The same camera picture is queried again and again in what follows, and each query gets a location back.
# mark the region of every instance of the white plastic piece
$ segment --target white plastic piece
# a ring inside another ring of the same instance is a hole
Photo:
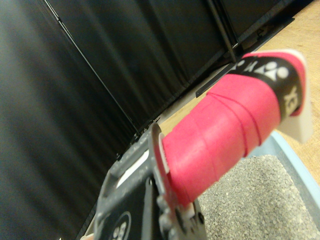
[[[194,204],[191,202],[189,203],[182,212],[182,216],[184,219],[189,220],[196,214]]]
[[[129,167],[124,174],[120,177],[116,188],[118,188],[121,184],[124,183],[125,180],[127,180],[131,174],[133,174],[148,158],[149,156],[149,149],[145,151],[142,156],[131,166]]]
[[[310,83],[308,79],[307,62],[305,57],[294,49],[278,49],[270,51],[257,51],[257,53],[283,52],[297,57],[304,65],[305,69],[305,97],[304,106],[299,116],[287,117],[279,126],[278,130],[294,138],[300,143],[305,143],[313,134]]]
[[[164,171],[165,171],[166,174],[168,174],[170,172],[170,168],[169,168],[169,165],[168,165],[168,162],[167,162],[166,153],[165,153],[165,150],[164,150],[164,145],[162,144],[162,140],[164,138],[165,138],[165,135],[161,132],[159,134],[159,149],[160,149],[160,155],[161,155]]]
[[[83,236],[80,238],[80,240],[94,240],[94,234],[90,234],[88,236]]]

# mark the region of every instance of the black logo band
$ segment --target black logo band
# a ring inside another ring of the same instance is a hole
[[[290,116],[302,104],[302,87],[298,73],[282,58],[245,57],[237,62],[228,74],[249,76],[268,84],[278,99],[281,120]]]

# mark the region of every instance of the wooden floor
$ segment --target wooden floor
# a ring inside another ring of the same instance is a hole
[[[314,134],[305,144],[282,134],[291,145],[313,178],[320,185],[320,0],[315,0],[300,11],[295,20],[259,50],[291,48],[303,53],[308,63],[308,77],[311,87]],[[166,135],[187,115],[197,103],[205,97],[194,98],[174,115],[164,121],[160,127]]]

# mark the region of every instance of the printed logo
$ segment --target printed logo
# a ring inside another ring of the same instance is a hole
[[[109,240],[127,240],[131,227],[130,212],[125,211],[116,221]]]
[[[298,94],[297,87],[293,86],[291,92],[284,97],[285,101],[285,112],[287,115],[292,114],[298,107]]]
[[[253,72],[256,74],[265,75],[274,82],[277,80],[277,77],[285,79],[289,76],[289,70],[284,66],[278,67],[278,64],[275,61],[268,62]]]
[[[238,69],[238,67],[241,67],[242,65],[245,64],[245,60],[239,61],[237,64],[235,64],[230,71]],[[278,64],[275,61],[270,61],[260,67],[257,68],[257,65],[259,64],[259,61],[251,61],[249,64],[244,68],[243,72],[248,72],[248,73],[256,73],[256,74],[261,74],[272,81],[276,81],[277,77],[280,79],[285,79],[289,76],[289,70],[284,67],[284,66],[278,66]]]

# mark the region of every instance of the black fabric backdrop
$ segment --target black fabric backdrop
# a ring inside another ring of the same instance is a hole
[[[239,43],[294,0],[220,0]]]
[[[0,1],[0,46],[0,238],[75,239],[134,129],[42,1]]]
[[[49,2],[138,129],[226,51],[206,1]]]

